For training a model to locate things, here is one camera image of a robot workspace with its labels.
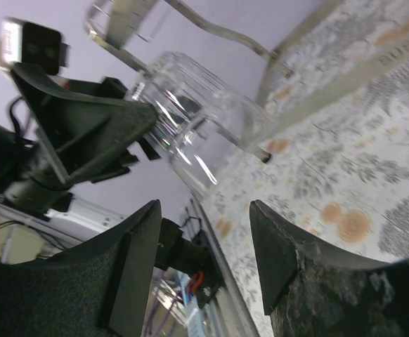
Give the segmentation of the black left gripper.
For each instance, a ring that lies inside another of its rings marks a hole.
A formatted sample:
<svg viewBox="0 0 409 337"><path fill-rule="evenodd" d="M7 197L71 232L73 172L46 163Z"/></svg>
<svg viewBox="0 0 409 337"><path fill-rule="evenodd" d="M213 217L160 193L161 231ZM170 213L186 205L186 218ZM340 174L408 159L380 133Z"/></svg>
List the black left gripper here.
<svg viewBox="0 0 409 337"><path fill-rule="evenodd" d="M157 112L126 101L118 79L61 86L36 65L14 65L11 77L38 124L33 146L18 136L18 158L0 177L0 193L12 207L67 211L76 184L126 175L138 162L127 148L155 125Z"/></svg>

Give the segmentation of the clear glass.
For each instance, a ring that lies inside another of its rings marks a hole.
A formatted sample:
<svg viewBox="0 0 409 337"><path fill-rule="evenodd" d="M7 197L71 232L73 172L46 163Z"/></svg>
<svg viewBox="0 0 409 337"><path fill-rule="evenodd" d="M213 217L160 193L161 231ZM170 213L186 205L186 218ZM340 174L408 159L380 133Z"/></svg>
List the clear glass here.
<svg viewBox="0 0 409 337"><path fill-rule="evenodd" d="M261 139L268 113L184 53L164 52L141 73L128 99L151 104L157 123L146 135L197 199L204 199L244 154L266 164Z"/></svg>

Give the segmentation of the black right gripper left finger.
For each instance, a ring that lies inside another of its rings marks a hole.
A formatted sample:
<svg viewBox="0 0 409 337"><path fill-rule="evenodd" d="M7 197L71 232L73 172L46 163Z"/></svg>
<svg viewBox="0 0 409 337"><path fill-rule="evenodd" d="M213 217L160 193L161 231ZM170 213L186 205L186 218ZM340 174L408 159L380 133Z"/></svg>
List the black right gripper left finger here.
<svg viewBox="0 0 409 337"><path fill-rule="evenodd" d="M161 222L153 200L46 260L0 263L0 336L140 336Z"/></svg>

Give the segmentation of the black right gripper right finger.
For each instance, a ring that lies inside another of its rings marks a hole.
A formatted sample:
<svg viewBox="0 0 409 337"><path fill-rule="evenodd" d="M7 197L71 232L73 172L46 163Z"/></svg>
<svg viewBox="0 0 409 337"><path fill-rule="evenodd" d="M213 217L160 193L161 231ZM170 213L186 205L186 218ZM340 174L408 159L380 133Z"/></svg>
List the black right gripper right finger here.
<svg viewBox="0 0 409 337"><path fill-rule="evenodd" d="M384 263L348 252L259 200L249 220L275 336L409 336L409 258Z"/></svg>

